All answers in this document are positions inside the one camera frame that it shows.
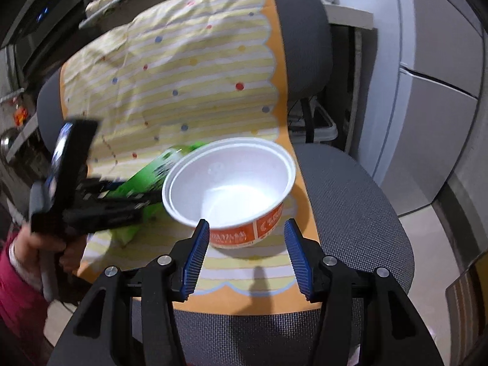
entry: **white cuff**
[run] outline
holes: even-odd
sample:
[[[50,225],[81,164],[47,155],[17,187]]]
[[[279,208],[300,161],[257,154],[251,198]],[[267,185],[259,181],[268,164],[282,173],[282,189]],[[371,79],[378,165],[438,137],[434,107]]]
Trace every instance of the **white cuff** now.
[[[10,244],[8,249],[8,258],[10,260],[10,264],[14,268],[15,272],[26,282],[29,286],[33,287],[35,290],[40,292],[42,290],[42,281],[40,278],[36,277],[33,273],[25,270],[24,267],[19,263],[17,258],[15,257],[14,252],[14,245],[17,238]]]

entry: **bowl rim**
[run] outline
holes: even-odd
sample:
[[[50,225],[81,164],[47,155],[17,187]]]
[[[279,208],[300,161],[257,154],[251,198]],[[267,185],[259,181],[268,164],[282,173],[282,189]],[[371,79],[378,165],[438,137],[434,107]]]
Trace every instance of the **bowl rim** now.
[[[190,154],[184,156],[181,160],[179,160],[175,164],[175,166],[173,166],[173,168],[169,171],[166,179],[164,180],[163,188],[162,188],[163,205],[166,211],[169,213],[169,215],[183,225],[193,227],[193,228],[196,227],[198,221],[193,221],[182,216],[172,203],[171,191],[175,179],[178,178],[179,173],[182,172],[183,169],[185,169],[189,164],[193,163],[194,161],[214,151],[225,149],[225,148],[241,147],[244,145],[254,145],[258,148],[268,150],[269,152],[272,152],[273,154],[277,155],[287,168],[286,170],[288,172],[288,183],[286,184],[286,187],[282,195],[279,198],[277,198],[277,200],[268,208],[263,209],[259,213],[255,213],[254,215],[246,218],[245,220],[238,221],[234,224],[212,226],[211,230],[212,231],[228,230],[228,229],[233,229],[244,225],[248,225],[256,221],[258,218],[267,215],[277,206],[282,204],[285,198],[291,192],[291,189],[295,184],[296,171],[297,171],[296,163],[293,157],[289,154],[289,152],[287,152],[287,150],[284,149],[284,147],[282,147],[280,144],[262,138],[251,138],[251,137],[228,138],[224,140],[216,140],[215,142],[211,142],[205,146],[198,148],[195,151],[192,151]]]

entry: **bowl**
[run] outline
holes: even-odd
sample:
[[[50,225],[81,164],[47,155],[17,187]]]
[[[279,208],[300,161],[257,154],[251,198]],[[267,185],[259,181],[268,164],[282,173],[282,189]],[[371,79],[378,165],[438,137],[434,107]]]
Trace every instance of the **bowl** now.
[[[295,175],[295,161],[279,144],[260,138],[219,140],[171,169],[163,205],[189,227],[207,220],[215,247],[249,246],[275,228]]]

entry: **pink sleeve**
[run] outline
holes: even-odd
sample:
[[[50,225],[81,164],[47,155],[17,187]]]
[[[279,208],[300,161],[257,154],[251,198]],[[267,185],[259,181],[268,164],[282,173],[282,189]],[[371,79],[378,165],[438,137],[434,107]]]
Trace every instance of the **pink sleeve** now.
[[[0,255],[0,318],[18,337],[24,352],[35,361],[44,338],[49,304],[11,266],[8,257],[11,242],[7,242]]]

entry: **metal screw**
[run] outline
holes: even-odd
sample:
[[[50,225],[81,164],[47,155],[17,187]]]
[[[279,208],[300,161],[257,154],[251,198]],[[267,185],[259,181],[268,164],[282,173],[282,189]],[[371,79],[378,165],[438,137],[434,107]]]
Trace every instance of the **metal screw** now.
[[[337,259],[334,256],[325,256],[322,261],[325,265],[336,265]]]
[[[105,275],[108,277],[113,277],[119,270],[117,267],[114,267],[113,265],[111,267],[107,267],[105,269]]]
[[[386,278],[388,275],[390,275],[390,272],[386,269],[386,268],[383,268],[383,267],[380,267],[376,270],[376,273],[382,277],[382,278]]]
[[[164,255],[164,256],[160,256],[158,258],[158,264],[159,265],[168,265],[172,262],[172,259],[170,256],[168,255]]]

